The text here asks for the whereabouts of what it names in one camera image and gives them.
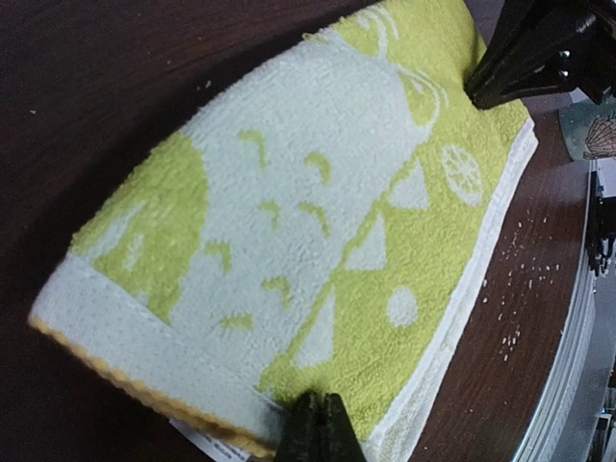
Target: towel pattern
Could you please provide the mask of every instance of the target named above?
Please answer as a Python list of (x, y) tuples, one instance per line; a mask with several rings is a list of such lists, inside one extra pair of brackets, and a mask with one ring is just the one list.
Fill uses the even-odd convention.
[[(278, 435), (247, 415), (255, 406), (335, 391), (369, 458), (407, 457), (421, 431), (408, 426), (426, 417), (408, 397), (429, 410), (436, 394), (421, 362), (431, 348), (450, 359), (466, 322), (436, 345), (456, 291), (478, 291), (465, 271), (484, 228), (496, 242), (534, 141), (521, 105), (472, 107), (472, 58), (456, 48), (476, 37), (472, 21), (461, 2), (429, 3), (366, 8), (264, 64), (154, 149), (74, 238), (67, 265), (113, 281), (259, 402), (231, 413), (176, 398), (257, 440)], [(455, 21), (449, 38), (429, 33)], [(35, 316), (63, 331), (45, 299)]]

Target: wooden table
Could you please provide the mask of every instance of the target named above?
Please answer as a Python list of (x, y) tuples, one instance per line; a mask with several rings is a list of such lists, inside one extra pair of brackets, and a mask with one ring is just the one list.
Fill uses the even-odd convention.
[[(25, 320), (71, 234), (150, 147), (302, 32), (359, 7), (295, 3), (0, 5), (3, 460), (207, 460)], [(539, 150), (479, 296), (489, 302), (473, 311), (413, 461), (510, 460), (552, 365), (578, 265), (587, 170), (569, 162), (555, 115), (535, 119)], [(550, 277), (530, 288), (546, 266)], [(516, 330), (505, 362), (501, 340)]]

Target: terry cloth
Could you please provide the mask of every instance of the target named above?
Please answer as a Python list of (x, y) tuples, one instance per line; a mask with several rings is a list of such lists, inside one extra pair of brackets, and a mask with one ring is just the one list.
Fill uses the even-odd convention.
[(30, 323), (157, 410), (258, 455), (304, 391), (406, 460), (536, 139), (476, 110), (461, 0), (390, 0), (263, 64), (79, 231)]

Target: folded towel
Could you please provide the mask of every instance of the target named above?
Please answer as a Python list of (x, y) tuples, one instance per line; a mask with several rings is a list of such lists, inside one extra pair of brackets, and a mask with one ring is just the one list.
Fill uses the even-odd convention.
[(477, 111), (461, 0), (369, 7), (245, 76), (74, 238), (30, 323), (131, 395), (258, 455), (308, 389), (406, 460), (536, 139)]

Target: paper tag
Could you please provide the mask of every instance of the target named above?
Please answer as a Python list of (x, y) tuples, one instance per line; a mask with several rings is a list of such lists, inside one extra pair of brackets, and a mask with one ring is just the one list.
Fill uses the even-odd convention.
[(183, 422), (175, 420), (170, 422), (191, 443), (209, 455), (215, 462), (246, 462), (250, 460), (250, 454), (244, 450), (234, 448), (216, 438), (199, 433)]
[(599, 159), (597, 161), (597, 174), (603, 186), (603, 197), (616, 196), (616, 158)]

